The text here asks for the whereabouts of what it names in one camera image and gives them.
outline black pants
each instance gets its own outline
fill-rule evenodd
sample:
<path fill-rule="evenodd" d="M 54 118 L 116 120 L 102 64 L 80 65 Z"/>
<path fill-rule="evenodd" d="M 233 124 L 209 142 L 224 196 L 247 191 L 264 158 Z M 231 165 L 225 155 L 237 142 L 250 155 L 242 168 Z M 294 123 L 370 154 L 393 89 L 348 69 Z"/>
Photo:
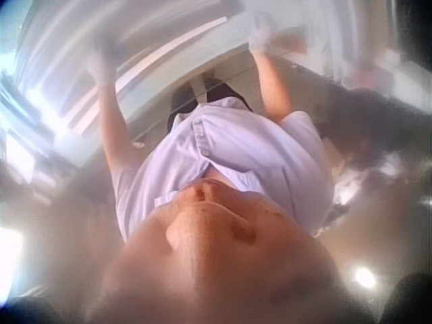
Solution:
<path fill-rule="evenodd" d="M 207 101 L 212 103 L 228 97 L 235 97 L 243 101 L 250 111 L 248 103 L 236 91 L 232 90 L 225 82 L 219 79 L 211 78 L 204 81 L 204 86 L 207 91 Z M 174 93 L 171 100 L 171 115 L 168 118 L 168 133 L 171 132 L 174 124 L 174 119 L 179 113 L 192 113 L 198 101 L 195 98 L 194 91 L 189 83 L 184 84 L 178 88 Z"/>

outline white glove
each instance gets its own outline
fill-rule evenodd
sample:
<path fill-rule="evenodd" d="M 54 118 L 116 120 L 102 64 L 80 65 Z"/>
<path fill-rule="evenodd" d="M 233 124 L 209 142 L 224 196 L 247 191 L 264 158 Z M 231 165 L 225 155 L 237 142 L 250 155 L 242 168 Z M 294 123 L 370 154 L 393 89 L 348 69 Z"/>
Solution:
<path fill-rule="evenodd" d="M 266 53 L 275 37 L 275 24 L 272 17 L 265 12 L 254 13 L 249 35 L 249 51 L 251 53 Z"/>
<path fill-rule="evenodd" d="M 115 83 L 117 80 L 117 65 L 113 44 L 108 40 L 94 40 L 86 67 L 98 86 Z"/>

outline raised arm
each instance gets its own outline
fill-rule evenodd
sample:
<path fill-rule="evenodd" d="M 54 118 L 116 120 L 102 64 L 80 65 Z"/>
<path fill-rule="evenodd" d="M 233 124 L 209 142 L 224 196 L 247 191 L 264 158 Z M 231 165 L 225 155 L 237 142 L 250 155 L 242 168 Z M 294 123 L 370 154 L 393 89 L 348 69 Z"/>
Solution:
<path fill-rule="evenodd" d="M 135 166 L 139 159 L 117 103 L 115 91 L 117 68 L 115 60 L 110 56 L 109 49 L 105 45 L 95 45 L 88 61 L 88 71 L 97 83 L 102 146 L 109 169 L 113 173 L 122 165 Z"/>
<path fill-rule="evenodd" d="M 292 112 L 288 90 L 269 57 L 264 53 L 252 54 L 258 67 L 265 111 L 269 119 L 278 124 Z"/>
<path fill-rule="evenodd" d="M 273 37 L 274 27 L 271 17 L 264 13 L 255 14 L 252 17 L 249 50 L 258 67 L 265 111 L 269 119 L 279 123 L 292 112 L 292 107 L 286 85 L 266 54 Z"/>

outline white shirt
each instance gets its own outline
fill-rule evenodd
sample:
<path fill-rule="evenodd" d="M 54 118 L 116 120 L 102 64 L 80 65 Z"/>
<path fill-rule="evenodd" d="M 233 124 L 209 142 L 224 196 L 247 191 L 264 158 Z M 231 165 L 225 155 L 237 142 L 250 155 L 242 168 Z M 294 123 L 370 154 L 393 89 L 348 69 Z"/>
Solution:
<path fill-rule="evenodd" d="M 310 234 L 322 226 L 331 206 L 330 162 L 310 117 L 297 111 L 277 125 L 248 111 L 239 99 L 226 98 L 178 115 L 172 132 L 138 169 L 114 172 L 123 239 L 209 166 L 238 190 L 276 202 Z"/>

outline bright light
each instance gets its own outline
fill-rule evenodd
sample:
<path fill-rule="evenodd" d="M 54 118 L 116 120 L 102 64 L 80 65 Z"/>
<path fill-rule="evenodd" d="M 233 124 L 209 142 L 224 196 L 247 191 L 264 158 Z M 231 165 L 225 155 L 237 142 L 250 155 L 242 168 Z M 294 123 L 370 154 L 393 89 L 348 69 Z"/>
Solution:
<path fill-rule="evenodd" d="M 34 171 L 34 157 L 9 133 L 6 136 L 6 161 L 27 183 L 31 183 Z"/>
<path fill-rule="evenodd" d="M 10 76 L 15 74 L 15 53 L 0 55 L 0 70 L 5 69 Z"/>
<path fill-rule="evenodd" d="M 0 306 L 5 304 L 9 296 L 21 249 L 21 235 L 0 227 Z"/>
<path fill-rule="evenodd" d="M 360 186 L 354 181 L 351 182 L 350 185 L 347 186 L 340 195 L 341 205 L 346 205 L 347 202 L 350 201 L 359 190 Z"/>
<path fill-rule="evenodd" d="M 375 276 L 367 268 L 358 268 L 356 270 L 356 281 L 365 288 L 371 289 L 377 283 Z"/>
<path fill-rule="evenodd" d="M 59 117 L 56 110 L 48 103 L 42 92 L 35 89 L 26 91 L 26 98 L 40 111 L 42 111 L 41 121 L 54 131 L 56 134 L 61 134 L 67 130 L 67 126 Z"/>

